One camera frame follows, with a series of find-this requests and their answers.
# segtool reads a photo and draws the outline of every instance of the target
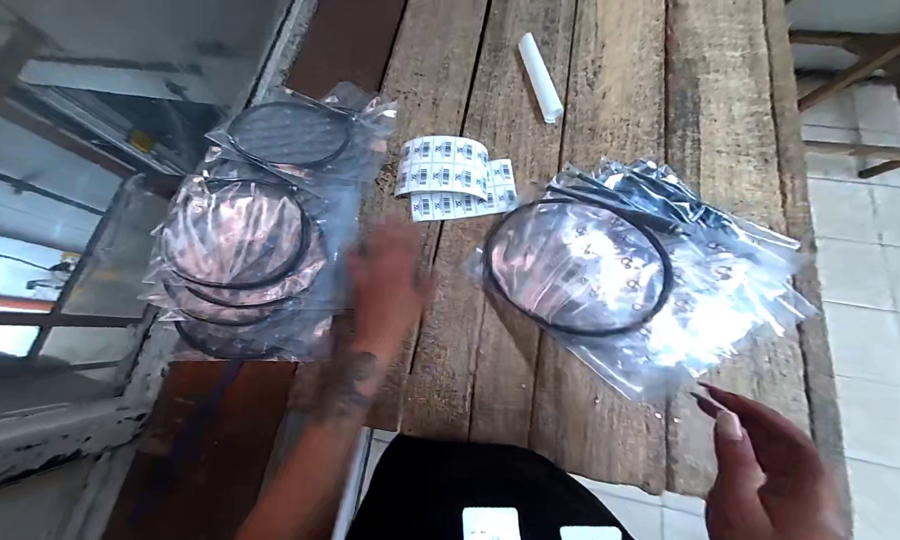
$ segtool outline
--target fingernail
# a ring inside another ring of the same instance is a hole
[[[717,435],[731,441],[743,440],[744,428],[740,425],[740,418],[728,410],[718,411]]]

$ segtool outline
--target barcode sticker sheet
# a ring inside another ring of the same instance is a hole
[[[486,200],[487,147],[461,136],[421,136],[403,145],[395,196],[421,191],[466,193]]]
[[[394,195],[409,196],[413,221],[500,214],[516,208],[514,166],[471,138],[421,136],[403,145]]]
[[[471,193],[429,191],[409,196],[413,221],[438,221],[503,214],[517,207],[514,166],[509,159],[487,164],[486,198]]]

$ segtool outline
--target wall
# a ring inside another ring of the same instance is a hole
[[[84,491],[93,458],[0,487],[0,540],[60,538]]]

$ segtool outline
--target tattoo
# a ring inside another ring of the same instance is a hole
[[[327,370],[317,397],[315,415],[321,421],[351,418],[373,403],[358,385],[373,376],[378,360],[371,352],[348,351]]]

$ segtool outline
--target person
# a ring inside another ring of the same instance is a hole
[[[418,261],[410,226],[377,228],[351,253],[352,345],[333,360],[312,418],[238,540],[328,536],[359,429],[429,298],[431,283],[418,277]],[[712,400],[695,397],[716,420],[719,469],[706,499],[710,538],[848,537],[830,473],[810,438],[759,402],[705,388]],[[404,435],[381,457],[348,538],[464,538],[466,512],[498,508],[515,510],[519,528],[518,536],[501,538],[561,538],[565,527],[579,526],[621,534],[593,538],[633,538],[583,485],[531,450]]]

